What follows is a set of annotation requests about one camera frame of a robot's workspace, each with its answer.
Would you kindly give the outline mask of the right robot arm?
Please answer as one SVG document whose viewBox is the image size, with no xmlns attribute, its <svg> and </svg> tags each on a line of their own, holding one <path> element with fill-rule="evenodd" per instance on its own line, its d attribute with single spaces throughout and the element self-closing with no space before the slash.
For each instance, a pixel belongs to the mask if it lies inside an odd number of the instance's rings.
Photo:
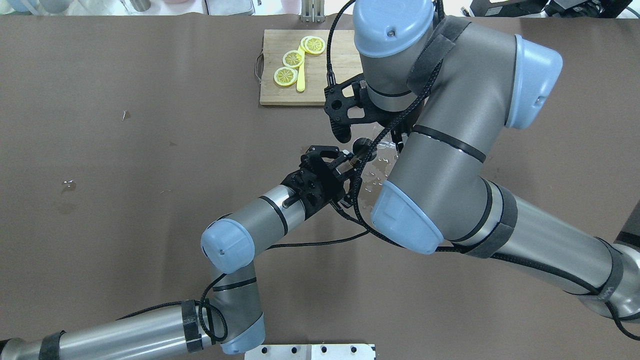
<svg viewBox="0 0 640 360">
<path fill-rule="evenodd" d="M 558 52 L 468 19 L 437 26 L 429 0 L 357 0 L 354 43 L 375 106 L 419 113 L 370 215 L 423 255 L 449 241 L 480 259 L 514 256 L 601 316 L 639 321 L 639 210 L 606 244 L 482 178 L 504 128 L 535 120 Z"/>
</svg>

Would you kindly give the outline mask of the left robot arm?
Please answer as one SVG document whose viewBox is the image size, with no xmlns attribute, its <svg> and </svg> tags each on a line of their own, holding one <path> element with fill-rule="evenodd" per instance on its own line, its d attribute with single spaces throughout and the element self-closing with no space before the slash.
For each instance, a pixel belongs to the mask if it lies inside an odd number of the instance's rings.
<svg viewBox="0 0 640 360">
<path fill-rule="evenodd" d="M 158 360 L 220 346 L 228 355 L 262 346 L 266 338 L 255 258 L 327 205 L 352 196 L 366 145 L 352 151 L 313 145 L 297 170 L 244 207 L 213 221 L 202 233 L 212 281 L 195 299 L 168 301 L 105 325 L 50 333 L 39 341 L 1 342 L 3 360 Z"/>
</svg>

